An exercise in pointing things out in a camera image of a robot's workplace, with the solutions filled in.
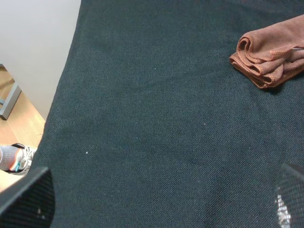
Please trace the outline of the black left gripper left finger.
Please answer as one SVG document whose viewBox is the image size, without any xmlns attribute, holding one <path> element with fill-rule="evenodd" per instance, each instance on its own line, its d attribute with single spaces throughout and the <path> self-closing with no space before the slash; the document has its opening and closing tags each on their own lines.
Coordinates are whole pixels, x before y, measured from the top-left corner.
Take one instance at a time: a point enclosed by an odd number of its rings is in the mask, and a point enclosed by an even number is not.
<svg viewBox="0 0 304 228">
<path fill-rule="evenodd" d="M 2 228 L 49 228 L 55 214 L 51 170 L 36 168 L 0 193 Z"/>
</svg>

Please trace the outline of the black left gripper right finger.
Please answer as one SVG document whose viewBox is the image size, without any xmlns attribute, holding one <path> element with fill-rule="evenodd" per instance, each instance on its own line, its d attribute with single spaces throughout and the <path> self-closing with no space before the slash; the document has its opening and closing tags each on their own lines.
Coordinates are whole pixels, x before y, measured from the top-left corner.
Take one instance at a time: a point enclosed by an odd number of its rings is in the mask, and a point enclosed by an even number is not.
<svg viewBox="0 0 304 228">
<path fill-rule="evenodd" d="M 278 173 L 275 212 L 281 228 L 304 226 L 304 169 L 284 163 Z"/>
</svg>

